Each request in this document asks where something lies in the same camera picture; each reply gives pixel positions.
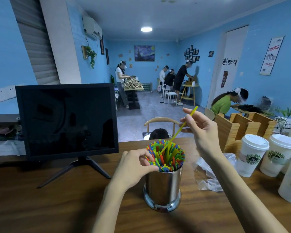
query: door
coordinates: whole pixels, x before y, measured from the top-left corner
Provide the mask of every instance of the door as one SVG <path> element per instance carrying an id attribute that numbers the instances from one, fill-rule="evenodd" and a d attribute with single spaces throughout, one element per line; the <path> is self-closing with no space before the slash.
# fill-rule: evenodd
<path id="1" fill-rule="evenodd" d="M 218 62 L 220 65 L 217 70 L 216 79 L 212 80 L 212 87 L 215 89 L 212 95 L 209 96 L 208 104 L 211 104 L 213 99 L 218 95 L 234 89 L 234 79 L 241 58 L 244 41 L 247 36 L 248 27 L 249 26 L 245 26 L 226 33 L 223 58 Z"/>
<path id="2" fill-rule="evenodd" d="M 10 2 L 38 84 L 60 84 L 40 1 Z"/>

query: green shirt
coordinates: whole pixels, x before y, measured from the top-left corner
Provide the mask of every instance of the green shirt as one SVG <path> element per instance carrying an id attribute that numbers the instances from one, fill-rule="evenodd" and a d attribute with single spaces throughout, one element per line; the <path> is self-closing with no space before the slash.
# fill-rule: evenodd
<path id="1" fill-rule="evenodd" d="M 226 114 L 231 107 L 231 98 L 229 95 L 222 97 L 211 108 L 215 114 Z"/>

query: ceiling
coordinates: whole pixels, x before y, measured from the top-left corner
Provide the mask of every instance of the ceiling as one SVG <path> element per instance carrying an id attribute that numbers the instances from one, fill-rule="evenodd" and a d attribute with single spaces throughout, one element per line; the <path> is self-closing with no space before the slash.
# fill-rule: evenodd
<path id="1" fill-rule="evenodd" d="M 110 40 L 159 41 L 183 39 L 282 1 L 75 0 Z M 153 31 L 141 32 L 145 26 Z"/>

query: stainless steel cup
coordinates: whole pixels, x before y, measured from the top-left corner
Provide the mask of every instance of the stainless steel cup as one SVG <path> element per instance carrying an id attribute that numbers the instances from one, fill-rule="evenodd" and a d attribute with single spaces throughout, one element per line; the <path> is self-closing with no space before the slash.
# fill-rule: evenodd
<path id="1" fill-rule="evenodd" d="M 143 195 L 150 208 L 169 212 L 179 206 L 182 167 L 174 172 L 150 172 L 147 174 Z"/>

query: white shirt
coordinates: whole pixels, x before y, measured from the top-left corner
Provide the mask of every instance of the white shirt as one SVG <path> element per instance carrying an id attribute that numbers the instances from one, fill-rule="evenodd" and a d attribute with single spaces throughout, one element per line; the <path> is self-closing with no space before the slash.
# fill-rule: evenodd
<path id="1" fill-rule="evenodd" d="M 166 77 L 166 75 L 165 75 L 164 70 L 161 70 L 161 71 L 159 72 L 159 80 L 160 80 L 161 82 L 164 82 L 164 81 L 165 81 L 165 80 L 164 80 L 165 77 Z"/>
<path id="2" fill-rule="evenodd" d="M 121 76 L 123 76 L 122 74 L 122 70 L 120 67 L 117 67 L 116 70 L 115 70 L 115 74 L 116 74 L 116 78 L 117 78 L 117 82 L 124 82 L 124 79 L 120 79 L 119 76 L 118 76 L 118 73 L 120 73 Z"/>

